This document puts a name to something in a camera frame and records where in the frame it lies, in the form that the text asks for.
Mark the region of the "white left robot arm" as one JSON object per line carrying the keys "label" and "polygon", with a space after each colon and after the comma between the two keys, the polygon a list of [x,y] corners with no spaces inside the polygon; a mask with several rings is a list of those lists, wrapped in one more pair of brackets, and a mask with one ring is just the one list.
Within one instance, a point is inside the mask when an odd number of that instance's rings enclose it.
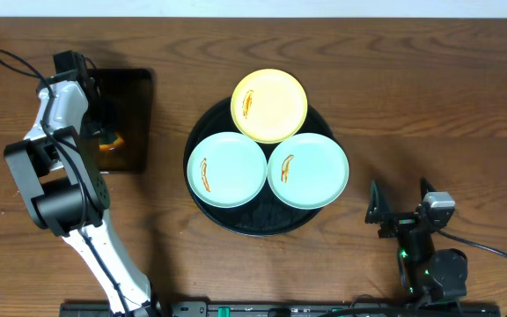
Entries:
{"label": "white left robot arm", "polygon": [[32,221],[84,260],[108,298],[109,316],[160,316],[150,279],[133,263],[110,217],[104,172],[146,166],[152,84],[146,69],[99,69],[75,51],[53,56],[55,74],[32,65],[40,102],[24,138],[4,159]]}

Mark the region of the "orange green scrub sponge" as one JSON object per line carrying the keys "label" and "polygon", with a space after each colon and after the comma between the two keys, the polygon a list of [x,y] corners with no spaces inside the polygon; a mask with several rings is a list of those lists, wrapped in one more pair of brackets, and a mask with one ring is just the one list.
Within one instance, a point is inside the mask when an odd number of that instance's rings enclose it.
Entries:
{"label": "orange green scrub sponge", "polygon": [[118,132],[107,133],[99,138],[100,151],[114,151],[123,147],[124,144],[125,141]]}

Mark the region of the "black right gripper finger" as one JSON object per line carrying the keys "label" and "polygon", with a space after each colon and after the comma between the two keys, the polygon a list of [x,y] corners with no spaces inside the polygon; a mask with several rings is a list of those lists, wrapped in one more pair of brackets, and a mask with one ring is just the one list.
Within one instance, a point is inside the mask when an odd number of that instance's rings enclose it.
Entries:
{"label": "black right gripper finger", "polygon": [[422,196],[422,203],[425,203],[429,207],[432,207],[434,205],[434,202],[436,201],[437,191],[433,188],[433,186],[425,177],[422,177],[420,179],[420,190]]}
{"label": "black right gripper finger", "polygon": [[365,215],[366,220],[383,220],[389,212],[389,206],[383,190],[377,181],[371,183],[371,199]]}

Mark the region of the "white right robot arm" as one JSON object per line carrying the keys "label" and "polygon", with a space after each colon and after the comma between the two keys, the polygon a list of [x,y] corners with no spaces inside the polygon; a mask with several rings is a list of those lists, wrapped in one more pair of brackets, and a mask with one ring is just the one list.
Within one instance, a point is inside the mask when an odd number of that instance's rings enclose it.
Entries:
{"label": "white right robot arm", "polygon": [[413,308],[456,301],[467,295],[466,255],[455,248],[435,249],[432,234],[444,228],[456,210],[446,191],[437,191],[420,180],[422,201],[413,212],[394,212],[377,181],[371,183],[371,199],[364,222],[379,225],[381,239],[398,241],[397,263]]}

